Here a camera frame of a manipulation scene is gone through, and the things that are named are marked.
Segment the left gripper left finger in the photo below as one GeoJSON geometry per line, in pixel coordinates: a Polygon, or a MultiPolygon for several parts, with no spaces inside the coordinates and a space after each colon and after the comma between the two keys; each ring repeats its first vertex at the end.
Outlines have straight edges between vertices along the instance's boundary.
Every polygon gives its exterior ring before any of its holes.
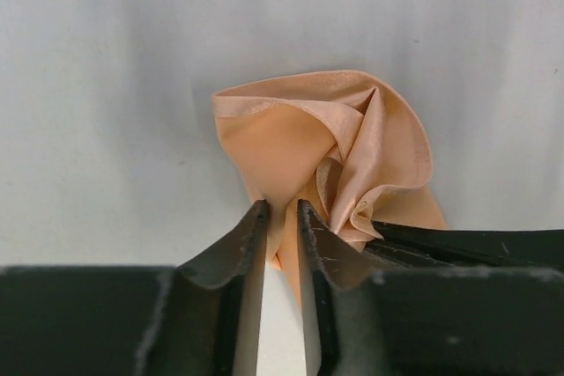
{"type": "Polygon", "coordinates": [[[253,375],[269,206],[180,266],[1,270],[4,375],[253,375]]]}

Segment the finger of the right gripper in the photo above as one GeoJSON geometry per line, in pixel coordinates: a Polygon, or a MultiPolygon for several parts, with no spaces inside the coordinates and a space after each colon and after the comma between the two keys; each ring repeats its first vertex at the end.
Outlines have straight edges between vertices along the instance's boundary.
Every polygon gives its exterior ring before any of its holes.
{"type": "Polygon", "coordinates": [[[450,231],[374,221],[364,252],[412,266],[563,268],[563,231],[450,231]]]}

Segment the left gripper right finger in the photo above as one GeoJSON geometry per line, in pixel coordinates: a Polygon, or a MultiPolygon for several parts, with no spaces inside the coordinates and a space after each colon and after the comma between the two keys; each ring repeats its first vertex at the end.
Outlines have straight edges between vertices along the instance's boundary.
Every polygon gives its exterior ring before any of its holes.
{"type": "Polygon", "coordinates": [[[297,209],[310,375],[560,375],[563,268],[412,266],[297,209]]]}

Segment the peach satin napkin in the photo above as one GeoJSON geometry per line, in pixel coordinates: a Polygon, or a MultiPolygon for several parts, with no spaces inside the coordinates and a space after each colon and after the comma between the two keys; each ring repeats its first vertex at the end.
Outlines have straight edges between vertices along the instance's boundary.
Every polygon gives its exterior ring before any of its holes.
{"type": "Polygon", "coordinates": [[[249,197],[271,206],[267,258],[299,296],[297,203],[356,250],[374,221],[444,229],[427,133],[390,85],[358,70],[239,85],[212,96],[219,142],[249,197]]]}

